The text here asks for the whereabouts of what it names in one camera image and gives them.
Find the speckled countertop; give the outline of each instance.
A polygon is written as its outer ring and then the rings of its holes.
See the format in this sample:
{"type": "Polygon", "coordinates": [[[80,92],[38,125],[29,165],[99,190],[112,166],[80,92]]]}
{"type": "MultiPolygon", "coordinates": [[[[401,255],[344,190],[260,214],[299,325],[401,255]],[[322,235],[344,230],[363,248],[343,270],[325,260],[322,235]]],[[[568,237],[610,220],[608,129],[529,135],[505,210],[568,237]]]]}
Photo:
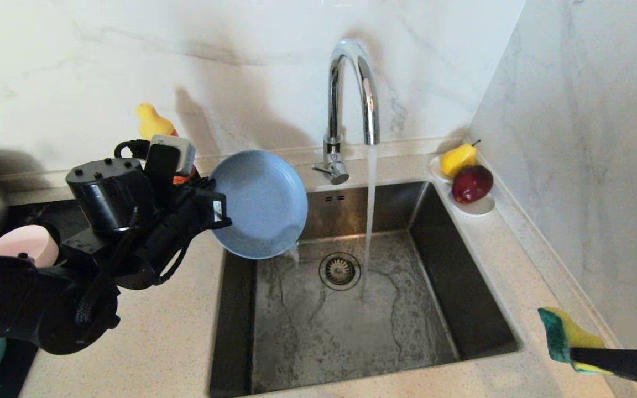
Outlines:
{"type": "MultiPolygon", "coordinates": [[[[379,159],[378,184],[432,181],[430,158],[379,159]]],[[[341,188],[366,185],[365,163],[348,162],[351,179],[341,188]]],[[[309,191],[332,188],[308,166],[296,169],[309,191]]],[[[434,182],[444,200],[447,186],[434,182]]],[[[614,396],[604,377],[577,374],[549,359],[536,309],[560,304],[501,215],[513,204],[503,196],[496,199],[496,211],[480,218],[455,212],[445,202],[518,337],[518,352],[263,396],[614,396]]],[[[222,260],[212,233],[200,234],[165,285],[122,292],[117,312],[122,322],[115,330],[73,355],[40,352],[21,396],[207,396],[222,260]]]]}

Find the robotic hand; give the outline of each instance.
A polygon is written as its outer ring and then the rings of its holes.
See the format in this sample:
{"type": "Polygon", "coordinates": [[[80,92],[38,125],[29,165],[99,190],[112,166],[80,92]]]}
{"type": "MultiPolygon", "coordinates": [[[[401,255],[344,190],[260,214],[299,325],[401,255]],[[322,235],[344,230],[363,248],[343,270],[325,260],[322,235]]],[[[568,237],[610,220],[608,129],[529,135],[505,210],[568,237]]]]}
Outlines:
{"type": "Polygon", "coordinates": [[[195,153],[179,147],[152,143],[144,169],[139,160],[118,156],[68,174],[90,227],[61,244],[66,259],[53,267],[37,269],[26,254],[0,255],[0,337],[53,354],[82,350],[119,323],[117,286],[161,285],[193,237],[232,224],[225,195],[212,192],[214,181],[174,186],[195,153]]]}

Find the marble wall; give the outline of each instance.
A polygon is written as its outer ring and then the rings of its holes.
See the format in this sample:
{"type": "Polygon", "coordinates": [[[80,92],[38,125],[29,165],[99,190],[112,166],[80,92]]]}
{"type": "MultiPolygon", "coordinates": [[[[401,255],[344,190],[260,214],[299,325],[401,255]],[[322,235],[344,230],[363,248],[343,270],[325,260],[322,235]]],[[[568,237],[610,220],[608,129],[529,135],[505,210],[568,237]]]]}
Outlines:
{"type": "MultiPolygon", "coordinates": [[[[524,0],[0,1],[0,174],[136,138],[149,101],[198,154],[320,146],[328,58],[365,43],[385,142],[463,134],[524,0]]],[[[360,143],[354,76],[348,142],[360,143]]]]}
{"type": "Polygon", "coordinates": [[[526,2],[469,135],[637,348],[637,2],[526,2]]]}

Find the chrome faucet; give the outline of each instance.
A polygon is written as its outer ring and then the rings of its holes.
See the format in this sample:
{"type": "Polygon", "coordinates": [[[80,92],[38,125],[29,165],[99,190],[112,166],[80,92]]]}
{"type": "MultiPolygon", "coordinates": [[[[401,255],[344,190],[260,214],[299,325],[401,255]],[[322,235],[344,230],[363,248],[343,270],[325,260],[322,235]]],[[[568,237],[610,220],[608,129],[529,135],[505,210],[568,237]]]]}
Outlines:
{"type": "Polygon", "coordinates": [[[343,136],[338,133],[338,107],[341,105],[338,84],[341,82],[342,60],[348,60],[356,72],[361,91],[364,142],[366,145],[377,145],[380,142],[377,90],[367,55],[357,41],[343,39],[333,49],[328,71],[328,133],[323,138],[323,167],[312,167],[324,173],[334,185],[346,182],[349,177],[341,154],[343,136]]]}

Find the kitchen sink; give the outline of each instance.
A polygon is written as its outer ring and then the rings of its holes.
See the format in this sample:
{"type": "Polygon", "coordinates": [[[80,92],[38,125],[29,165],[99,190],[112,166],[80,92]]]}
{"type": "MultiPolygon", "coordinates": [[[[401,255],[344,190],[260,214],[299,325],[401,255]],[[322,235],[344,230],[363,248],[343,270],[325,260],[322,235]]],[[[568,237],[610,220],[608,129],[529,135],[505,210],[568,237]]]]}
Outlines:
{"type": "Polygon", "coordinates": [[[296,247],[225,252],[210,397],[230,398],[518,350],[434,186],[312,192],[296,247]]]}

